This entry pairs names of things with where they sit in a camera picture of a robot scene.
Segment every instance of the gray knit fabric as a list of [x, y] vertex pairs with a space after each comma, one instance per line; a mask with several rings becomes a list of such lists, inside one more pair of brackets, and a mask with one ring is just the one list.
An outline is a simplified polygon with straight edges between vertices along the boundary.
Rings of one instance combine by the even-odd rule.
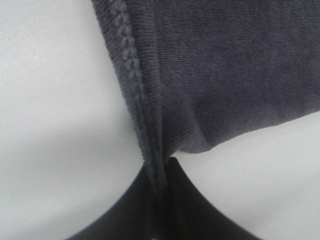
[[320, 110], [320, 1], [93, 0], [151, 179]]

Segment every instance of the white surface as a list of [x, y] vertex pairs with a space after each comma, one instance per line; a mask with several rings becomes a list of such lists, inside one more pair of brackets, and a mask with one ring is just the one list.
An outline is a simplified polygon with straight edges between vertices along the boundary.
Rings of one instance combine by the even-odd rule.
[[[89, 0], [0, 1], [0, 239], [62, 240], [141, 164]], [[320, 113], [175, 156], [222, 212], [265, 240], [320, 239]]]

